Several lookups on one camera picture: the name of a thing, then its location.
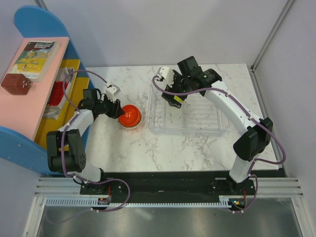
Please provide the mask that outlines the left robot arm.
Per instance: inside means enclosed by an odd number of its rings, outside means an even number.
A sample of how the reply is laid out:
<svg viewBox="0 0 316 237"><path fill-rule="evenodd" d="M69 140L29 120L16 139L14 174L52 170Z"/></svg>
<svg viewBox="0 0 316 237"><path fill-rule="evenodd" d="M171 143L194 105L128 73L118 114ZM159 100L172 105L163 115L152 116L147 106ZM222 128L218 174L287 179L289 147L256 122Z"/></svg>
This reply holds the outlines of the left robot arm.
<svg viewBox="0 0 316 237"><path fill-rule="evenodd" d="M82 135L99 115L112 119L124 115L120 100L116 98L119 93L120 89L115 85L108 86L105 94L97 88L83 91L83 99L72 118L63 127L46 135L47 162L51 172L91 183L97 194L108 190L108 181L102 178L103 170L88 162Z"/></svg>

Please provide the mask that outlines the lime green bowl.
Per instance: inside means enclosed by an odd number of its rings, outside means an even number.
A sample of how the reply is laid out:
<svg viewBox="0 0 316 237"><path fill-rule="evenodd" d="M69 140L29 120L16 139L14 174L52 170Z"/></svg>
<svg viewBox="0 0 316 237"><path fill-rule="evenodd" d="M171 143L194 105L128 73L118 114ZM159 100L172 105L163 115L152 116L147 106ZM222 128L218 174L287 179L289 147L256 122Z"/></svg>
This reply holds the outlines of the lime green bowl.
<svg viewBox="0 0 316 237"><path fill-rule="evenodd" d="M177 102L183 102L183 100L181 98L179 98L178 96L174 96L174 99L177 101Z"/></svg>

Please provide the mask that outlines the orange bowl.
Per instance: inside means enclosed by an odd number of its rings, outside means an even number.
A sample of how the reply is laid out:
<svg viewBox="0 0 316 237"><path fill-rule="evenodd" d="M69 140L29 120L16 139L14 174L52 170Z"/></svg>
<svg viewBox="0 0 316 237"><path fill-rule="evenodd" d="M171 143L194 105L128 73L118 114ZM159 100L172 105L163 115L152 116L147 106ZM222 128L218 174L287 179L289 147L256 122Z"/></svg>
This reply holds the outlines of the orange bowl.
<svg viewBox="0 0 316 237"><path fill-rule="evenodd" d="M141 112L134 105L125 105L122 108L125 112L124 115L118 118L119 122L126 126L133 126L135 123L141 120Z"/></svg>

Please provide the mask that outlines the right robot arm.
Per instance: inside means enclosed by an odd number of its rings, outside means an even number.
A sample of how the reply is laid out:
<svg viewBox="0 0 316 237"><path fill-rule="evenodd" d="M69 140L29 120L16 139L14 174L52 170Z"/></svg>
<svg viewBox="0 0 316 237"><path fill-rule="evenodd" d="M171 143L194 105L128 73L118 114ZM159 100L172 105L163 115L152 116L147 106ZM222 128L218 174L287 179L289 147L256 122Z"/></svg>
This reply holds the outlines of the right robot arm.
<svg viewBox="0 0 316 237"><path fill-rule="evenodd" d="M234 97L214 69L204 71L195 57L190 56L177 65L178 72L167 66L159 68L153 81L166 81L161 96L170 106L180 108L181 100L190 94L199 93L214 103L233 123L239 138L233 144L236 158L226 188L229 193L238 194L244 188L243 181L249 176L254 160L270 143L273 122L270 118L262 119L251 112Z"/></svg>

